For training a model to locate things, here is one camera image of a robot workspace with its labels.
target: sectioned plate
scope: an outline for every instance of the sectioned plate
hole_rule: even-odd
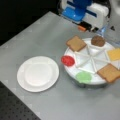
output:
[[[79,72],[89,72],[92,75],[92,80],[90,83],[88,83],[89,85],[105,84],[106,81],[102,79],[96,72],[110,63],[106,51],[111,50],[114,47],[107,42],[103,47],[96,47],[91,45],[91,38],[86,38],[83,40],[86,42],[87,47],[80,52],[77,52],[77,54],[69,48],[67,48],[65,51],[64,55],[72,56],[76,61],[72,67],[65,66],[65,70],[75,80],[75,76]]]

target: red food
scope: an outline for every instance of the red food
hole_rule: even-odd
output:
[[[62,56],[61,61],[64,65],[68,67],[73,66],[75,64],[74,58],[68,55]]]

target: paper plate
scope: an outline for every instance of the paper plate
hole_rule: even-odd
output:
[[[18,83],[30,92],[50,88],[58,79],[59,68],[51,58],[38,56],[25,61],[17,73]]]

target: toast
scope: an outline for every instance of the toast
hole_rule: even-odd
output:
[[[78,36],[74,36],[70,40],[66,42],[66,45],[73,51],[73,52],[79,52],[81,49],[83,49],[86,46],[86,43],[79,38]]]
[[[97,74],[109,83],[112,83],[120,78],[120,70],[118,70],[112,64],[108,64],[101,68],[99,71],[97,71]]]

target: green food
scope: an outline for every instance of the green food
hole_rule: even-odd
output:
[[[77,79],[77,81],[79,83],[90,83],[91,82],[91,79],[92,79],[92,76],[90,73],[88,72],[85,72],[85,71],[82,71],[82,72],[79,72],[75,78]]]

